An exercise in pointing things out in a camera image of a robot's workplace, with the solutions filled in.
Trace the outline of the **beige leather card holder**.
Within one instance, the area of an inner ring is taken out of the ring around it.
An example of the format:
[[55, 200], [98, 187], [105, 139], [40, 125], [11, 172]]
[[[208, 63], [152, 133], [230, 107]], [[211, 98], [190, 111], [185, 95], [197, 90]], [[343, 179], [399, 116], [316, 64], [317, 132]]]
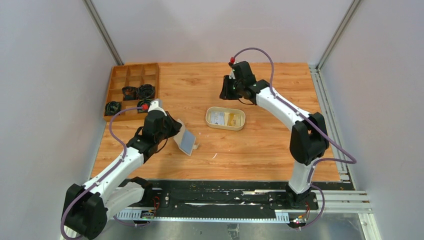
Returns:
[[200, 144], [197, 142], [196, 136], [186, 128], [182, 120], [177, 119], [176, 121], [181, 124], [181, 128], [173, 137], [173, 140], [184, 154], [191, 156]]

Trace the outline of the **beige oval plastic tray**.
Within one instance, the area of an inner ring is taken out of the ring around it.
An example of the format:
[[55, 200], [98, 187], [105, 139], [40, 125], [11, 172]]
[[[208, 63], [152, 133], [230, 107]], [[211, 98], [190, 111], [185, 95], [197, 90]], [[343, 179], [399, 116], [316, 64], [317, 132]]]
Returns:
[[240, 109], [212, 106], [205, 114], [206, 124], [210, 128], [240, 131], [246, 122], [246, 114]]

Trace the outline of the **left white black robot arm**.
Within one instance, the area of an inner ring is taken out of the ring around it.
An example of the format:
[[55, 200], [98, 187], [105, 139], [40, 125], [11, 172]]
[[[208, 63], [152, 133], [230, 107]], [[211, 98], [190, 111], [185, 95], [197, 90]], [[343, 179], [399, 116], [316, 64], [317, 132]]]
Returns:
[[133, 203], [149, 201], [145, 193], [149, 192], [150, 186], [140, 177], [120, 190], [116, 188], [130, 173], [160, 152], [160, 143], [179, 134], [182, 127], [168, 111], [151, 110], [144, 118], [143, 126], [127, 143], [117, 138], [123, 146], [118, 157], [100, 174], [67, 189], [60, 219], [62, 237], [70, 240], [66, 229], [71, 229], [77, 234], [74, 239], [93, 240], [104, 230], [108, 220], [121, 210]]

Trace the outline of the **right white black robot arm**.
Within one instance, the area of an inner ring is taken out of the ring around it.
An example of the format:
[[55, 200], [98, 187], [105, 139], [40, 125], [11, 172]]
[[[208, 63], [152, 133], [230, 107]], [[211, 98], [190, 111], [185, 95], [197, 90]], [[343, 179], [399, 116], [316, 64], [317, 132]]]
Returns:
[[304, 203], [311, 192], [311, 180], [315, 171], [314, 164], [320, 160], [330, 143], [324, 116], [309, 113], [282, 97], [271, 84], [257, 80], [247, 61], [229, 62], [231, 73], [223, 78], [220, 99], [245, 99], [259, 106], [290, 131], [289, 151], [294, 158], [294, 168], [285, 187], [286, 201], [297, 206]]

